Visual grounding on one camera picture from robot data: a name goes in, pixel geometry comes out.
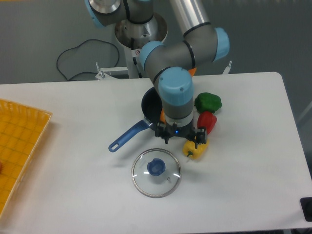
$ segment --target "yellow tray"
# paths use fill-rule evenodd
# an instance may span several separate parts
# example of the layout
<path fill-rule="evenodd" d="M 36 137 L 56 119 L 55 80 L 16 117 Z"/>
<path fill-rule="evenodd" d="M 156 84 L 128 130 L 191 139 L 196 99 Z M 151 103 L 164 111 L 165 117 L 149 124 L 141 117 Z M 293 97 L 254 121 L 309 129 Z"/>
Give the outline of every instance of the yellow tray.
<path fill-rule="evenodd" d="M 0 99 L 0 217 L 52 113 Z"/>

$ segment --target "glass pot lid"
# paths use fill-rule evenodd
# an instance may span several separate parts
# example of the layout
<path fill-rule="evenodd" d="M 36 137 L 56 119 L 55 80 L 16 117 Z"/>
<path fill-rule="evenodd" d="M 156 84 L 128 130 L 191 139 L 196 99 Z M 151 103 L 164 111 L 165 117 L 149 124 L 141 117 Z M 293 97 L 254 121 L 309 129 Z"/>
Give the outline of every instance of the glass pot lid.
<path fill-rule="evenodd" d="M 135 187 L 149 197 L 164 197 L 172 193 L 181 179 L 181 167 L 173 154 L 164 149 L 141 153 L 132 166 Z"/>

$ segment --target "red bell pepper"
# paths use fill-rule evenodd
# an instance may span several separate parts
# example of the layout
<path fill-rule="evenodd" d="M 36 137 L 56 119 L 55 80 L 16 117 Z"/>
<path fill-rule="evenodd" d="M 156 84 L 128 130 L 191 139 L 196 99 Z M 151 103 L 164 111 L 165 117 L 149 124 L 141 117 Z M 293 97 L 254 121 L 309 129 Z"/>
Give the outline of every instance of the red bell pepper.
<path fill-rule="evenodd" d="M 197 128 L 205 127 L 207 134 L 214 128 L 216 123 L 216 116 L 209 111 L 204 111 L 200 114 L 197 121 Z"/>

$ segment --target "frying pan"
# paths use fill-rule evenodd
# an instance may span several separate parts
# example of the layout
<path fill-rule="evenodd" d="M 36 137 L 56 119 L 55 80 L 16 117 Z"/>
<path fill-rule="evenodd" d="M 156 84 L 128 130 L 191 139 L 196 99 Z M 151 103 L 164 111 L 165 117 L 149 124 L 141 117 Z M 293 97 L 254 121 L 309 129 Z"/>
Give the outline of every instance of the frying pan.
<path fill-rule="evenodd" d="M 157 125 L 157 122 L 160 118 L 162 104 L 161 99 L 154 87 L 149 89 L 143 96 L 141 107 L 145 118 L 133 125 L 127 132 L 115 140 L 108 147 L 110 152 L 116 152 L 137 133 L 145 129 L 150 128 L 155 131 L 155 126 Z"/>

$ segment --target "gray floor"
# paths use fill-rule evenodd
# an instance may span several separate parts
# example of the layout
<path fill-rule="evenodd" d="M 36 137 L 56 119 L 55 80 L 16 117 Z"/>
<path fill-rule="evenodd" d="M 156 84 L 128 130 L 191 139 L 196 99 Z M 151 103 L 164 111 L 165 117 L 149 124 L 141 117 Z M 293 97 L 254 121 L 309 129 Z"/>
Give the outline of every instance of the gray floor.
<path fill-rule="evenodd" d="M 232 73 L 279 72 L 285 82 L 295 120 L 312 101 L 312 0 L 205 0 L 212 24 L 229 34 L 227 58 L 198 67 L 197 74 L 220 74 L 233 61 Z M 167 44 L 182 40 L 168 0 L 155 0 L 155 11 L 167 21 Z M 56 70 L 59 54 L 87 39 L 116 44 L 113 26 L 94 27 L 83 0 L 0 2 L 0 84 L 65 81 Z M 62 61 L 68 76 L 112 66 L 113 48 L 93 44 Z M 93 79 L 82 76 L 79 79 Z M 312 114 L 300 123 L 300 137 L 312 168 Z"/>

